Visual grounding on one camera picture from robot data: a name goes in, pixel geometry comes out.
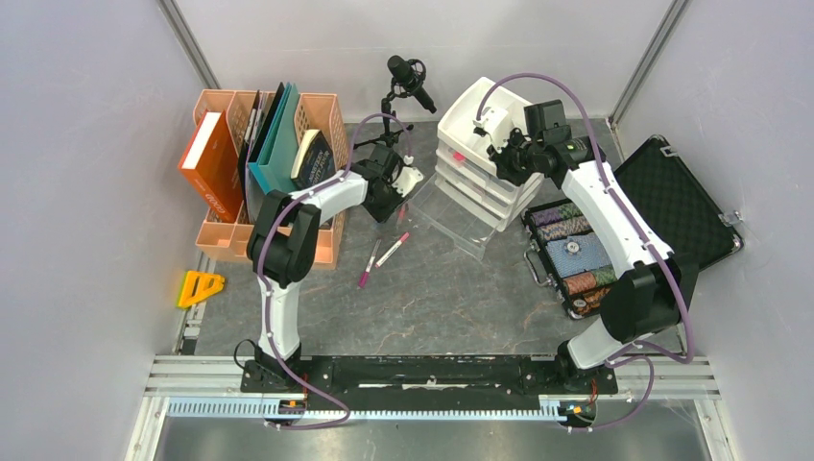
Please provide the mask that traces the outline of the pink white marker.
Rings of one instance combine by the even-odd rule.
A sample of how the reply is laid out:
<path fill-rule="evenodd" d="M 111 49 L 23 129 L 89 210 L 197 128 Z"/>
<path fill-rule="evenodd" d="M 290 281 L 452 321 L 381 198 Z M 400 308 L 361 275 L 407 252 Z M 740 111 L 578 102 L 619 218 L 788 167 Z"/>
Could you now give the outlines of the pink white marker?
<path fill-rule="evenodd" d="M 404 242 L 410 237 L 410 232 L 404 232 L 388 249 L 387 251 L 379 257 L 374 266 L 376 268 L 380 268 L 403 244 Z"/>

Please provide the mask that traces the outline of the white plastic drawer unit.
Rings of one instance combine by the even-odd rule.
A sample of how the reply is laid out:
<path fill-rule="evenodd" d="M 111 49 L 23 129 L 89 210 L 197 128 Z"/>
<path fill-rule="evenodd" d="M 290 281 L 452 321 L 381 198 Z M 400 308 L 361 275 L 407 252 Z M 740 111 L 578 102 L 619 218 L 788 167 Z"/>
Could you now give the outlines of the white plastic drawer unit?
<path fill-rule="evenodd" d="M 500 180 L 489 160 L 490 142 L 474 133 L 475 112 L 492 87 L 487 77 L 467 88 L 443 115 L 437 127 L 438 146 L 432 176 L 410 202 L 417 218 L 449 237 L 455 247 L 481 259 L 498 233 L 505 231 L 534 199 L 543 178 L 533 175 L 522 186 Z M 515 128 L 524 126 L 523 109 L 530 102 L 499 87 L 488 99 L 481 115 L 489 108 L 506 109 Z M 457 151 L 464 162 L 453 158 Z"/>

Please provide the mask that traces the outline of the dark blue hardcover book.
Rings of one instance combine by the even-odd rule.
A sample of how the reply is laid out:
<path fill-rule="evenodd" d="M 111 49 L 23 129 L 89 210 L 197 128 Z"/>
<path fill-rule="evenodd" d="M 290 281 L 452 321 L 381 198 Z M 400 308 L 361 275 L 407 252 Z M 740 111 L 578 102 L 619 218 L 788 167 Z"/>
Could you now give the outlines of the dark blue hardcover book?
<path fill-rule="evenodd" d="M 323 132 L 306 130 L 291 170 L 297 190 L 310 188 L 332 177 L 337 171 L 332 148 Z"/>

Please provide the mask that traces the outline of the peach plastic file organizer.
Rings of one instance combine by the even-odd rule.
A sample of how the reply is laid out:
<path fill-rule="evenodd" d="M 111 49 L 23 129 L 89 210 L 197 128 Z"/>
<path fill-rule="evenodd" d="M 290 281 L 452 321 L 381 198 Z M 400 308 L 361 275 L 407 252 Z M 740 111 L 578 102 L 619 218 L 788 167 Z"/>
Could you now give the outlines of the peach plastic file organizer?
<path fill-rule="evenodd" d="M 208 111 L 223 112 L 227 117 L 227 125 L 234 146 L 240 150 L 243 147 L 243 137 L 255 93 L 256 91 L 249 90 L 205 89 L 194 108 L 193 119 L 198 123 Z M 337 168 L 336 173 L 330 179 L 338 178 L 348 163 L 349 155 L 349 142 L 338 96 L 332 93 L 300 92 L 294 123 L 298 144 L 306 130 L 317 129 L 323 132 L 333 150 Z M 209 210 L 201 224 L 196 246 L 214 260 L 250 263 L 251 258 L 247 256 L 247 248 L 250 246 L 251 238 L 255 235 L 253 223 L 255 221 L 259 221 L 261 224 L 269 222 L 263 217 L 263 214 L 266 211 L 265 198 L 272 194 L 281 196 L 283 202 L 288 203 L 298 196 L 306 197 L 308 192 L 305 189 L 296 189 L 288 193 L 279 190 L 272 190 L 268 193 L 261 191 L 260 196 L 253 197 L 252 205 L 256 207 L 256 213 L 251 224 L 246 222 L 244 204 L 241 205 L 238 219 L 233 223 L 221 221 L 213 211 Z"/>

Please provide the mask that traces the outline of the orange book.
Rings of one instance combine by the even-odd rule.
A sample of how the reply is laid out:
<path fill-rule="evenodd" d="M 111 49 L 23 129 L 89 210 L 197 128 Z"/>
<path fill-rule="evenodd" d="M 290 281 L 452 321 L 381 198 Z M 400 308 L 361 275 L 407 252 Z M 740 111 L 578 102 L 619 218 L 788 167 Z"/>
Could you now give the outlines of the orange book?
<path fill-rule="evenodd" d="M 238 155 L 221 111 L 208 111 L 181 156 L 178 170 L 221 221 L 238 219 L 243 194 Z"/>

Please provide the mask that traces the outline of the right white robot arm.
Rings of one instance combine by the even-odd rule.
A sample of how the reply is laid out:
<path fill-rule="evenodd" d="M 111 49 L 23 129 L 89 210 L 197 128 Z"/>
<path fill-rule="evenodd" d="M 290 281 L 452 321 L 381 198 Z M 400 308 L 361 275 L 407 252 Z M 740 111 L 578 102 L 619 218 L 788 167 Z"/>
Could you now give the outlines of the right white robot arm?
<path fill-rule="evenodd" d="M 611 168 L 601 159 L 601 149 L 587 115 L 583 116 L 587 130 L 589 160 L 586 166 L 564 176 L 561 191 L 575 203 L 597 233 L 610 257 L 619 279 L 644 274 L 654 269 L 662 274 L 668 285 L 667 312 L 677 313 L 678 319 L 669 321 L 669 327 L 683 324 L 687 346 L 685 355 L 667 352 L 665 355 L 680 363 L 689 363 L 694 357 L 693 328 L 688 314 L 688 301 L 680 288 L 678 277 L 668 267 L 666 259 L 672 254 L 669 245 L 663 243 L 647 227 L 643 218 L 630 203 Z M 593 368 L 600 365 L 620 366 L 620 356 L 661 327 L 647 327 L 630 340 L 621 341 L 610 332 L 610 311 L 605 309 L 602 318 L 586 331 L 565 343 L 566 359 L 554 367 L 557 384 L 567 392 L 578 392 L 593 378 Z"/>

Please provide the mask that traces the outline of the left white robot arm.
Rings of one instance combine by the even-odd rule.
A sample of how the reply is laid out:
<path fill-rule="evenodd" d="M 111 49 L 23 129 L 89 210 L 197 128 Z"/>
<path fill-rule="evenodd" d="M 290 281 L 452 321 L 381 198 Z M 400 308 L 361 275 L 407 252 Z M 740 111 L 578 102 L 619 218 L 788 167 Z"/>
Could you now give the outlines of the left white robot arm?
<path fill-rule="evenodd" d="M 311 271 L 319 230 L 341 212 L 362 206 L 378 223 L 406 201 L 423 174 L 415 157 L 377 146 L 323 182 L 294 193 L 269 192 L 247 244 L 261 295 L 261 333 L 254 362 L 278 391 L 301 379 L 299 291 Z"/>

